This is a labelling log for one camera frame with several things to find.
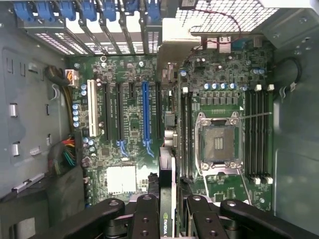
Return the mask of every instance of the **red wire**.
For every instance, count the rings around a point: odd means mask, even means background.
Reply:
[[[192,10],[192,11],[199,11],[199,12],[204,12],[204,13],[209,13],[209,14],[220,14],[220,15],[223,15],[223,16],[226,16],[230,19],[232,19],[234,21],[234,23],[237,25],[238,27],[238,31],[239,31],[239,36],[237,38],[235,38],[234,40],[232,41],[228,41],[228,42],[218,42],[218,41],[213,41],[213,40],[207,40],[207,41],[204,41],[203,43],[201,43],[198,47],[196,47],[196,49],[193,50],[193,52],[187,57],[186,61],[193,55],[195,54],[195,52],[201,47],[203,46],[204,43],[206,42],[213,42],[213,43],[216,43],[218,45],[225,45],[225,44],[230,44],[230,43],[233,43],[234,41],[237,41],[241,38],[241,27],[238,23],[238,21],[231,15],[228,15],[228,14],[225,14],[223,12],[218,12],[218,11],[209,11],[209,10],[200,10],[200,9],[195,9],[195,10]]]

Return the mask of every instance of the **black cable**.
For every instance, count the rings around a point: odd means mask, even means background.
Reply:
[[[287,86],[283,86],[283,87],[280,88],[279,94],[280,94],[281,96],[282,96],[282,95],[285,96],[288,92],[290,92],[290,90],[291,90],[291,84],[292,84],[292,83],[297,84],[297,83],[300,81],[300,79],[301,79],[301,77],[302,77],[302,74],[303,74],[303,68],[302,68],[302,66],[301,66],[300,61],[299,61],[297,58],[292,57],[292,56],[286,57],[286,58],[282,59],[281,61],[277,62],[277,63],[275,64],[274,68],[278,68],[279,66],[281,66],[282,64],[284,64],[284,63],[287,62],[287,61],[292,61],[292,62],[294,62],[294,64],[295,64],[296,67],[297,67],[297,71],[298,71],[298,72],[297,72],[296,79],[295,79],[293,82],[291,82],[291,83],[290,83],[289,85],[287,85]]]

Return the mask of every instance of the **cpu socket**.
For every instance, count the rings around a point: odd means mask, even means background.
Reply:
[[[198,114],[195,124],[195,164],[199,175],[238,174],[242,143],[239,114],[207,118]]]

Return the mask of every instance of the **blue slot latch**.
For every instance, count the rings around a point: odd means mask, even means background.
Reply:
[[[124,3],[125,12],[128,12],[130,15],[134,16],[134,12],[139,10],[139,1],[138,0],[126,0]]]
[[[75,21],[76,12],[75,6],[71,1],[59,1],[59,8],[62,16],[69,19],[70,21]]]
[[[81,5],[83,16],[90,21],[96,21],[97,15],[94,1],[84,0],[83,2],[81,2]]]
[[[109,21],[116,21],[116,11],[114,0],[104,0],[103,16]]]
[[[155,3],[155,0],[147,0],[147,11],[152,23],[160,22],[160,0]]]
[[[36,1],[35,6],[38,11],[39,17],[49,22],[56,21],[53,7],[49,1]]]
[[[15,1],[13,3],[15,14],[23,21],[34,22],[31,7],[27,1]]]

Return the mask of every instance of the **black connector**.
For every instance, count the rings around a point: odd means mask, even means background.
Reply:
[[[109,84],[103,84],[104,92],[104,137],[105,140],[112,140],[112,126],[111,126],[111,92]]]

